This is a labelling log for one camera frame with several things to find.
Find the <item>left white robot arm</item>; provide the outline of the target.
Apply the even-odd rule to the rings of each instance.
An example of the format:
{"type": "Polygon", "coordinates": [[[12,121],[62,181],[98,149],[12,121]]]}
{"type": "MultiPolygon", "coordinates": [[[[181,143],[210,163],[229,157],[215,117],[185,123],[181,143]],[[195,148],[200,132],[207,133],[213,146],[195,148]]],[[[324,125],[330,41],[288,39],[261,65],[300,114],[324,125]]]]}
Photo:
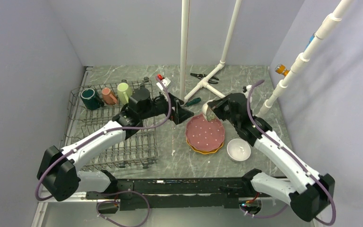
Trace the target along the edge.
{"type": "Polygon", "coordinates": [[[166,120],[177,125],[193,117],[194,112],[183,108],[183,104],[167,92],[151,98],[146,88],[134,90],[129,102],[102,128],[61,149],[49,147],[37,173],[38,186],[43,185],[49,198],[56,201],[64,201],[76,192],[97,192],[112,198],[118,191],[117,179],[106,170],[85,172],[82,167],[104,150],[144,130],[145,119],[164,114],[166,120]]]}

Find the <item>cream yellow-green cup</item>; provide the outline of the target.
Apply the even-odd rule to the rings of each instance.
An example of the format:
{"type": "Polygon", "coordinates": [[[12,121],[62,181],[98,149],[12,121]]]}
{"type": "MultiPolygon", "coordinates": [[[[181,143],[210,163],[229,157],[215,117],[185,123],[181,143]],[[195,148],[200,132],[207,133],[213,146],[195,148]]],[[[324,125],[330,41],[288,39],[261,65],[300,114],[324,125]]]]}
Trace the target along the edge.
{"type": "Polygon", "coordinates": [[[117,86],[117,94],[120,102],[125,105],[129,102],[133,90],[127,83],[122,82],[117,86]]]}

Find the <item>dark green mug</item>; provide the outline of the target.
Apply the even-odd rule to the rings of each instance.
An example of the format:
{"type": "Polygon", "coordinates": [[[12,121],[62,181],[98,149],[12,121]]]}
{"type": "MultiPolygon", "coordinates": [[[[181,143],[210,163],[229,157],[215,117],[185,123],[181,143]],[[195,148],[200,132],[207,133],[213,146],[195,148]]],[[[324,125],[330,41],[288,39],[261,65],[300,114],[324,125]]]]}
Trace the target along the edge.
{"type": "Polygon", "coordinates": [[[103,100],[93,88],[84,89],[80,94],[80,98],[88,110],[96,110],[104,107],[103,100]]]}

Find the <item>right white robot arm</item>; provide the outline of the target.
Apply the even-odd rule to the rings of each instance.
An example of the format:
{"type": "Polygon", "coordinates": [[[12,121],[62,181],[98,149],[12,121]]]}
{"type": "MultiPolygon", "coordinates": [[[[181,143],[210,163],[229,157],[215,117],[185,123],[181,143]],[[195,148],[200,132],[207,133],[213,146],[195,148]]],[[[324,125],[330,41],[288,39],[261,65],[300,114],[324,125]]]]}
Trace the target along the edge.
{"type": "Polygon", "coordinates": [[[207,121],[228,121],[242,140],[265,154],[288,179],[283,181],[253,169],[243,177],[241,186],[245,195],[265,193],[289,205],[297,216],[306,221],[312,220],[328,205],[336,210],[334,178],[329,174],[320,175],[309,167],[284,144],[265,120],[252,115],[246,95],[232,93],[210,100],[203,105],[202,112],[207,121]]]}

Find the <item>patterned floral bowl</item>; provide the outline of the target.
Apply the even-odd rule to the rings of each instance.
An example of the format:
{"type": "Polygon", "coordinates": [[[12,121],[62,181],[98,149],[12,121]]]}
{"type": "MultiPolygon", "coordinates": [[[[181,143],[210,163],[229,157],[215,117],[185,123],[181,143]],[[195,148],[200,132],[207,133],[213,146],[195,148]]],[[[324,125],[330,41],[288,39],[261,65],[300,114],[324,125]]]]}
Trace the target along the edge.
{"type": "Polygon", "coordinates": [[[202,106],[202,114],[206,121],[211,122],[217,118],[213,110],[210,108],[209,102],[206,102],[202,106]]]}

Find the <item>pink mug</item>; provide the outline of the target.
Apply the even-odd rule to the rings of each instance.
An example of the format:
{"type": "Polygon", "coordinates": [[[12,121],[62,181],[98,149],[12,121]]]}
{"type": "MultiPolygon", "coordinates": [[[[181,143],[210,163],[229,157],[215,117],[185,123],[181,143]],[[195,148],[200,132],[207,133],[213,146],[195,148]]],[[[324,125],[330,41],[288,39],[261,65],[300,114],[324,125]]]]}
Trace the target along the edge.
{"type": "Polygon", "coordinates": [[[115,93],[108,87],[102,89],[102,98],[107,105],[117,105],[119,103],[115,93]]]}

